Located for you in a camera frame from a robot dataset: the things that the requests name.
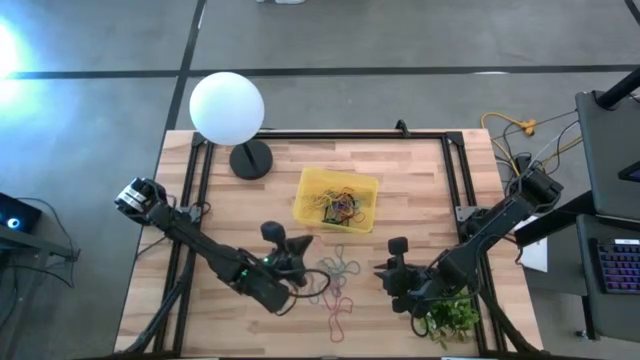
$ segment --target wooden table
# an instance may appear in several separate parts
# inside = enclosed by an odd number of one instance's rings
[[[489,135],[485,130],[462,132],[478,204],[492,206],[502,199],[503,193]],[[172,131],[165,138],[156,180],[169,194],[179,196],[182,191],[192,134],[191,131]],[[272,247],[262,240],[259,231],[267,220],[283,224],[289,236],[316,234],[305,256],[308,268],[315,267],[324,256],[335,256],[335,245],[343,244],[345,261],[358,261],[362,267],[359,275],[347,275],[343,289],[343,295],[354,302],[351,314],[338,315],[344,340],[340,343],[330,340],[329,312],[322,302],[314,305],[301,299],[288,315],[276,317],[252,298],[239,296],[219,282],[204,259],[198,257],[182,355],[475,355],[477,346],[473,340],[450,343],[445,351],[429,339],[413,335],[409,316],[391,310],[391,298],[382,289],[380,279],[373,275],[373,266],[389,257],[387,240],[390,238],[406,236],[409,239],[406,258],[416,264],[427,264],[443,249],[457,244],[441,144],[433,140],[266,142],[273,152],[274,166],[266,177],[251,182],[231,172],[231,147],[215,147],[207,190],[211,211],[203,218],[202,230],[220,243],[243,247],[257,255],[266,254]],[[305,166],[376,177],[379,194],[373,231],[364,235],[347,234],[296,223],[292,206],[300,171]],[[462,179],[457,161],[455,166],[457,178]],[[199,178],[196,173],[192,193],[197,192]],[[461,183],[459,180],[459,191],[465,198]],[[140,247],[160,237],[162,234],[157,229],[146,228]],[[136,262],[116,350],[131,344],[157,311],[170,248],[170,242],[166,241]],[[514,264],[516,255],[517,249],[506,241],[499,242],[490,251],[498,301],[525,338],[542,348],[524,273]],[[491,323],[486,313],[483,317],[489,348],[495,349]],[[173,338],[173,328],[169,326],[167,339]]]

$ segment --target black stand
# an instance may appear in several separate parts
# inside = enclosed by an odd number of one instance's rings
[[[267,144],[260,140],[249,140],[233,148],[229,165],[237,177],[256,180],[271,170],[273,155]]]

